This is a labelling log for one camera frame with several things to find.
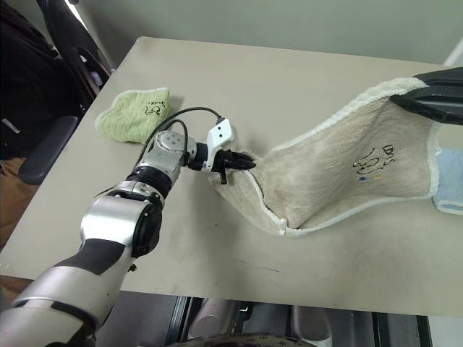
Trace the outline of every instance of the table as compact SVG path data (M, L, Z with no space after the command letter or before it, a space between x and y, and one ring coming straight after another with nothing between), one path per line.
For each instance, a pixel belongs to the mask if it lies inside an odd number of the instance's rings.
M99 135L96 116L128 89L171 88L173 109L210 106L237 128L236 148L265 155L368 87L442 67L275 48L139 38L51 169L0 255L2 275L35 278L77 251L94 195L123 180L139 145ZM203 140L208 114L189 114ZM463 147L443 126L442 146ZM259 231L205 173L183 170L163 211L161 240L122 288L282 304L463 315L463 219L431 201L373 207L299 238Z

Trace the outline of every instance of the green towel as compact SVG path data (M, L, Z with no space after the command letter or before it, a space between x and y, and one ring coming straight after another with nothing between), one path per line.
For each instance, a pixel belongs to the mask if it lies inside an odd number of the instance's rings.
M168 88L126 90L96 118L95 128L115 141L144 144L154 128L167 117L168 108Z

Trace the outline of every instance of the wall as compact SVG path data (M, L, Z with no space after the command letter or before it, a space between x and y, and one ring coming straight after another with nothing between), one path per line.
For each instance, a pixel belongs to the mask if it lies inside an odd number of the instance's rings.
M139 36L441 64L463 36L462 0L80 0L117 65Z
M444 65L461 65L463 66L463 38L460 40L458 45L455 46L454 50L450 53L444 62Z

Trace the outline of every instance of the black chair armrest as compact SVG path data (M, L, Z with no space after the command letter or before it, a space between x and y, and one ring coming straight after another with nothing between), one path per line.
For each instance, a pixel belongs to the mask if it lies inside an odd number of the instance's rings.
M72 136L78 122L78 118L74 116L65 116L56 120L46 138L21 165L19 172L21 181L34 185L42 183Z

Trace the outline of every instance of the office chair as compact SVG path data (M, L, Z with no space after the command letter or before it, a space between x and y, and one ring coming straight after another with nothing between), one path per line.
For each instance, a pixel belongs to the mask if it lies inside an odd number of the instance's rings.
M111 68L82 23L64 0L37 0L56 49L69 68L79 93L82 116L111 74ZM82 117L63 115L22 164L19 176L41 184Z

